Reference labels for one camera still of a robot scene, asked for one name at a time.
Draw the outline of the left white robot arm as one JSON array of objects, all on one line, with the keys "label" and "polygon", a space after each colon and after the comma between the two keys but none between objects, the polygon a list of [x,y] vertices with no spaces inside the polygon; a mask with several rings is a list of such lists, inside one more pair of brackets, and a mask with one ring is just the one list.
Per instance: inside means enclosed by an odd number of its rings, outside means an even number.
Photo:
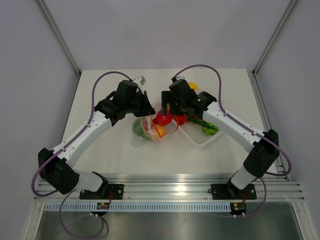
[{"label": "left white robot arm", "polygon": [[115,91],[93,105],[87,122],[69,138],[51,150],[43,148],[38,153],[39,176],[63,195],[84,190],[103,199],[108,194],[109,181],[97,172],[75,170],[74,166],[100,135],[127,114],[145,117],[155,113],[143,89],[145,82],[142,76],[122,80]]}]

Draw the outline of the peach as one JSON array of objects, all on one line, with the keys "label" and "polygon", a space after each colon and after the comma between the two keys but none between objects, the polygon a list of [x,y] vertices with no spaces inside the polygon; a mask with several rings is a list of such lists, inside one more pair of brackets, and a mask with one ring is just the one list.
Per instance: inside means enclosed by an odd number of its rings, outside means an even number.
[{"label": "peach", "polygon": [[154,128],[156,138],[160,139],[165,136],[166,129],[164,128],[164,126],[160,124],[155,124],[153,128]]}]

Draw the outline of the watermelon slice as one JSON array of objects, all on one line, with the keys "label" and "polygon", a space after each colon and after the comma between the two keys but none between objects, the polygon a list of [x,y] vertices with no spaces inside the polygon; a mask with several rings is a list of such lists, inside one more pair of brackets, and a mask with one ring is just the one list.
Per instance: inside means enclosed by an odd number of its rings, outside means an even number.
[{"label": "watermelon slice", "polygon": [[153,137],[150,135],[149,130],[151,129],[151,117],[142,116],[135,119],[132,124],[132,132],[140,139],[146,141],[153,141]]}]

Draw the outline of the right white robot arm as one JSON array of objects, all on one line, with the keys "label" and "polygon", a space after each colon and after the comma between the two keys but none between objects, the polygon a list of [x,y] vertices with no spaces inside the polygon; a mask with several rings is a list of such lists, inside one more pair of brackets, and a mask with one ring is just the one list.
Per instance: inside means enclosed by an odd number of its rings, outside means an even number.
[{"label": "right white robot arm", "polygon": [[248,153],[241,168],[225,184],[230,199],[239,198],[248,184],[263,177],[280,154],[277,132],[272,129],[265,132],[250,126],[227,112],[208,92],[196,94],[185,79],[173,82],[168,90],[161,92],[161,111],[173,116],[196,117],[213,124]]}]

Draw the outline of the red tomato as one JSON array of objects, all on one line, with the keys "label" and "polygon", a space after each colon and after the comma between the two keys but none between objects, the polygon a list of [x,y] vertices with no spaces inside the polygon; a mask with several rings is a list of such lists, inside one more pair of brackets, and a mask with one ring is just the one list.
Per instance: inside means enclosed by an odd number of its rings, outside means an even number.
[{"label": "red tomato", "polygon": [[172,122],[173,116],[170,114],[168,110],[165,115],[163,115],[162,111],[159,110],[156,114],[155,120],[158,125],[166,126]]}]

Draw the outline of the clear zip bag orange zipper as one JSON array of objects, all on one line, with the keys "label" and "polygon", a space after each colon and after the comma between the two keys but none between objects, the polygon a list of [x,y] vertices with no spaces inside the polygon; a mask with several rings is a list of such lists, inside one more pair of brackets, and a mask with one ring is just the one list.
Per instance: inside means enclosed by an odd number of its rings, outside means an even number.
[{"label": "clear zip bag orange zipper", "polygon": [[164,139],[167,139],[169,135],[175,133],[179,128],[178,123],[175,121],[175,116],[173,116],[171,123],[164,126],[165,135],[162,138],[156,138],[155,131],[154,131],[155,124],[152,123],[152,119],[156,118],[157,112],[161,110],[162,105],[161,105],[161,103],[157,102],[156,104],[153,105],[153,108],[155,110],[155,114],[147,116],[147,117],[151,117],[150,118],[151,129],[149,130],[149,133],[152,136],[153,140],[144,140],[144,139],[139,138],[138,136],[134,135],[132,127],[131,127],[131,130],[132,130],[131,144],[134,147],[142,147],[143,145],[146,145],[148,143],[158,143]]}]

